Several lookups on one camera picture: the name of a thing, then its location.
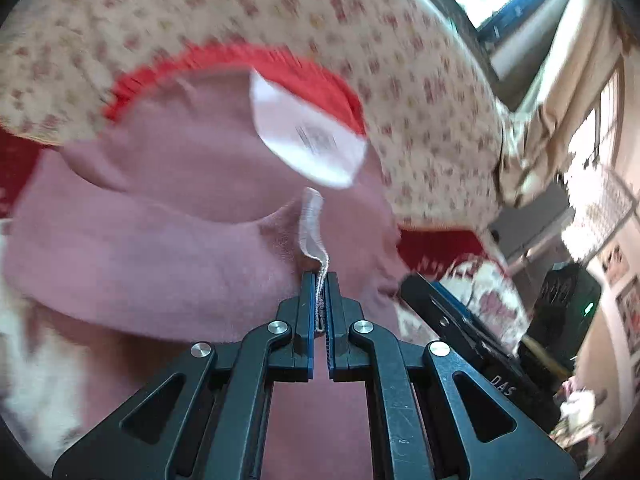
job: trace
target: window frame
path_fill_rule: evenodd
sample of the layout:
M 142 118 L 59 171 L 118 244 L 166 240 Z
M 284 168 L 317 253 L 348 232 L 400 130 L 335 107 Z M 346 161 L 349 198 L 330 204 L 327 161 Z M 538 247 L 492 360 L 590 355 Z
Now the window frame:
M 538 10 L 545 0 L 509 0 L 478 27 L 478 43 L 492 52 Z
M 616 121 L 615 126 L 608 132 L 605 132 L 605 137 L 602 137 L 602 94 L 604 93 L 605 88 L 612 81 L 613 78 L 616 78 Z M 610 166 L 611 168 L 615 167 L 616 159 L 618 158 L 618 150 L 620 148 L 620 137 L 622 134 L 622 122 L 625 114 L 625 69 L 622 58 L 618 60 L 618 62 L 613 67 L 613 70 L 607 77 L 607 82 L 600 89 L 598 95 L 593 100 L 593 104 L 591 104 L 589 111 L 585 114 L 584 120 L 589 116 L 591 112 L 595 111 L 595 123 L 596 130 L 594 136 L 594 144 L 593 151 L 591 155 L 584 161 L 585 164 L 605 164 L 606 166 Z M 610 160 L 602 161 L 600 160 L 600 147 L 604 140 L 609 137 L 613 137 L 613 144 L 611 147 L 611 156 Z

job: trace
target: red trim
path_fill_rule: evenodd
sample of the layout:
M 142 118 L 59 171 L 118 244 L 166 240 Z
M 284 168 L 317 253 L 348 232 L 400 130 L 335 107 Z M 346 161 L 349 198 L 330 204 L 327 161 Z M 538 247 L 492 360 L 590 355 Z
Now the red trim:
M 473 257 L 488 259 L 482 242 L 469 230 L 400 229 L 398 254 L 413 272 L 440 280 L 452 264 Z
M 9 216 L 33 173 L 40 150 L 46 148 L 51 146 L 17 137 L 0 126 L 0 218 Z
M 286 48 L 248 43 L 190 44 L 178 56 L 157 59 L 151 66 L 141 66 L 126 73 L 111 89 L 115 101 L 102 113 L 108 119 L 118 121 L 133 99 L 155 86 L 161 78 L 184 70 L 220 65 L 250 66 L 265 79 L 331 114 L 356 134 L 366 136 L 360 99 L 343 79 L 309 59 L 294 56 Z

